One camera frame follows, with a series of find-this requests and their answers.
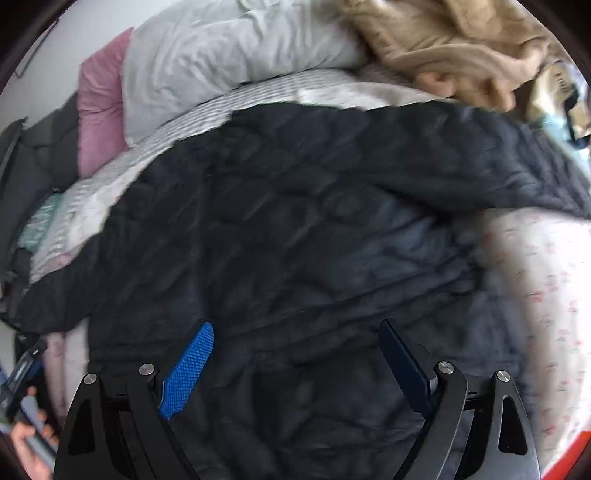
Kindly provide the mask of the teal patterned cloth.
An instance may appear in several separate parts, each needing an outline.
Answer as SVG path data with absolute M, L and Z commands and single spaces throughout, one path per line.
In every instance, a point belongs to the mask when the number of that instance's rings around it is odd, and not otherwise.
M 18 248 L 27 250 L 31 254 L 38 251 L 41 242 L 51 227 L 61 200 L 62 195 L 55 193 L 42 202 L 25 225 L 17 242 Z

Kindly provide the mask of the dark grey bedside cushion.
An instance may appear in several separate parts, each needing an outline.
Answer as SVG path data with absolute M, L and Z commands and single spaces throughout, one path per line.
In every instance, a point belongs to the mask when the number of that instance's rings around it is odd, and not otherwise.
M 77 96 L 28 127 L 24 118 L 1 133 L 1 263 L 6 264 L 34 211 L 79 178 Z

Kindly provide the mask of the pink pillow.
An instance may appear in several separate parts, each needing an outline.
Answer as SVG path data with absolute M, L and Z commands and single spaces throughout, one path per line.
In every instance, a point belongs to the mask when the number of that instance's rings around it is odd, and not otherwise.
M 127 149 L 121 71 L 132 32 L 124 30 L 80 66 L 76 105 L 81 178 L 92 176 Z

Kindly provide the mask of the cream and blue tote bag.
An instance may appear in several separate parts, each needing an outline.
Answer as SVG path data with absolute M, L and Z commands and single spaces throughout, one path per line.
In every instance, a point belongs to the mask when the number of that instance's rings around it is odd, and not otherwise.
M 555 59 L 536 77 L 526 108 L 526 119 L 549 132 L 573 151 L 590 146 L 588 84 L 578 68 Z

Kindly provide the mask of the grey white pillow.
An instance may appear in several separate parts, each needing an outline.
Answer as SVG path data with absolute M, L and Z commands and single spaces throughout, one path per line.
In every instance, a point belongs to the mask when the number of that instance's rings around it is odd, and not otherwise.
M 242 84 L 365 62 L 360 37 L 332 1 L 178 1 L 131 35 L 125 139 L 134 146 Z

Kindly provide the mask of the tan fleece garment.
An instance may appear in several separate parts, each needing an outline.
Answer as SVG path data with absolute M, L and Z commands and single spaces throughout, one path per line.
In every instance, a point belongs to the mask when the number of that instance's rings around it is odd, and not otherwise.
M 513 110 L 516 90 L 564 51 L 516 1 L 341 1 L 338 7 L 378 59 L 415 87 L 489 110 Z

